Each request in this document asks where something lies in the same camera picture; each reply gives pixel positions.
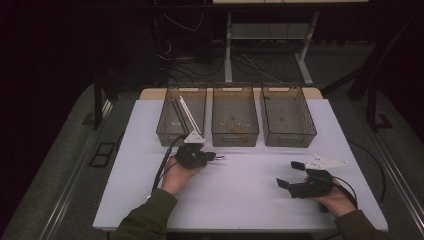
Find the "green sleeve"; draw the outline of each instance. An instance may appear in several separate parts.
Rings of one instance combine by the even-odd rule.
[[[360,210],[350,212],[335,221],[343,239],[349,240],[389,240],[386,233],[374,228]]]
[[[132,210],[119,225],[112,239],[166,239],[169,215],[177,199],[162,189],[156,189],[147,202]]]

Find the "wire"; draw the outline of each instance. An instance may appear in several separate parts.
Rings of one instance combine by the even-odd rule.
[[[377,158],[370,152],[368,151],[366,148],[362,147],[361,145],[354,143],[352,141],[347,141],[348,143],[362,149],[362,151],[366,152],[369,156],[371,156],[371,158],[375,161],[375,163],[377,163],[378,168],[380,169],[380,173],[381,173],[381,180],[382,180],[382,190],[381,190],[381,195],[380,195],[380,205],[383,205],[383,201],[384,201],[384,196],[386,195],[386,175],[384,174],[384,170],[383,167],[381,166],[380,162],[377,160]]]
[[[118,142],[117,142],[117,146],[116,146],[116,150],[117,150],[117,152],[119,152],[119,148],[121,147],[121,142],[122,142],[122,138],[124,137],[124,134],[125,134],[125,131],[123,131],[122,133],[121,133],[121,135],[119,136],[119,138],[118,138]]]
[[[347,183],[345,180],[343,180],[343,179],[341,179],[341,178],[339,178],[339,177],[334,177],[335,179],[337,179],[337,180],[340,180],[340,181],[342,181],[342,182],[344,182],[346,185],[348,185],[349,186],[349,188],[352,190],[352,192],[353,192],[353,197],[355,198],[355,201],[358,201],[358,199],[356,198],[356,192],[355,192],[355,190],[353,189],[353,187],[352,186],[350,186],[350,184],[349,183]]]
[[[173,20],[172,18],[168,17],[168,15],[166,15],[166,14],[164,14],[164,13],[163,13],[162,15],[163,15],[166,19],[168,19],[169,21],[171,21],[172,23],[174,23],[175,25],[177,25],[177,26],[179,26],[179,27],[181,27],[181,28],[183,28],[183,29],[186,29],[186,30],[192,31],[192,32],[196,32],[196,31],[199,29],[200,25],[202,25],[202,22],[203,22],[203,12],[202,12],[202,14],[201,14],[201,16],[200,16],[199,24],[197,24],[197,27],[196,27],[195,29],[191,29],[191,28],[189,28],[189,27],[186,27],[186,26],[184,26],[184,25],[182,25],[182,24],[180,24],[180,23],[176,22],[175,20]]]
[[[221,63],[219,64],[218,68],[217,68],[215,71],[211,72],[211,73],[197,73],[197,72],[195,72],[195,71],[191,70],[190,68],[188,68],[188,67],[186,67],[186,66],[183,66],[183,65],[181,65],[181,64],[178,64],[178,65],[176,65],[175,67],[184,68],[185,70],[187,70],[187,71],[189,71],[189,72],[191,72],[191,73],[193,73],[193,74],[195,74],[195,75],[197,75],[197,76],[209,77],[209,76],[212,76],[212,75],[217,74],[217,73],[219,72],[219,70],[221,69],[221,67],[222,67],[223,63],[224,63],[224,59],[222,59],[222,61],[221,61]]]
[[[188,78],[190,78],[190,80],[192,82],[194,82],[194,78],[192,76],[188,75],[186,72],[181,71],[181,70],[178,70],[178,69],[175,69],[175,68],[172,68],[172,70],[184,74],[185,76],[187,76]]]
[[[244,54],[240,54],[240,56],[242,56],[242,57],[244,57],[244,58],[246,58],[260,73],[262,73],[262,75],[264,75],[264,76],[266,76],[266,77],[268,77],[268,78],[270,78],[270,79],[273,79],[273,80],[275,80],[275,81],[277,81],[277,82],[283,82],[283,81],[281,81],[281,80],[279,80],[279,79],[276,79],[276,78],[273,78],[273,77],[271,77],[271,76],[269,76],[268,74],[266,74],[266,73],[264,73],[264,72],[262,72],[259,68],[258,68],[258,66],[256,66],[256,64],[252,61],[252,60],[250,60],[248,57],[246,57],[246,55],[244,55]]]

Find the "human hand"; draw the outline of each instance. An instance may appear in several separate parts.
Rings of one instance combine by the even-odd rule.
[[[166,172],[163,176],[161,189],[175,196],[184,188],[188,180],[200,172],[203,167],[187,169],[181,166],[175,157],[170,157],[164,169]]]
[[[336,179],[333,181],[336,185],[340,185]],[[357,210],[349,198],[336,187],[333,187],[329,194],[322,197],[311,198],[311,200],[326,206],[330,213],[337,218]]]

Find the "transparent plastic bin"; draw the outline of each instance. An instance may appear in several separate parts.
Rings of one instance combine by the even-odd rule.
[[[251,83],[215,83],[212,107],[215,147],[254,147],[259,127]]]
[[[307,148],[317,135],[300,84],[262,83],[265,145]]]
[[[183,97],[191,115],[204,137],[207,85],[205,83],[172,83],[166,91],[162,112],[156,133],[160,143],[169,147],[180,135],[187,135],[194,130],[180,103]],[[179,139],[174,146],[182,146],[184,139]]]

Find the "white tabletop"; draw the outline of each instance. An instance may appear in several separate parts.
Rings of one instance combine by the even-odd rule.
[[[313,154],[348,161],[329,172],[355,189],[359,208],[373,225],[387,230],[387,222],[365,181],[327,100],[307,100],[317,136],[309,148],[215,148],[210,133],[212,101],[207,101],[206,144],[202,150],[225,155],[194,176],[177,196],[178,204],[168,222],[169,231],[318,232],[335,229],[330,214],[320,213],[317,203],[292,199],[275,178],[303,182],[306,173],[290,167],[291,161],[307,162]],[[136,102],[93,226],[114,230],[150,195],[153,179],[163,159],[156,135],[163,100]],[[259,102],[256,102],[262,129]]]

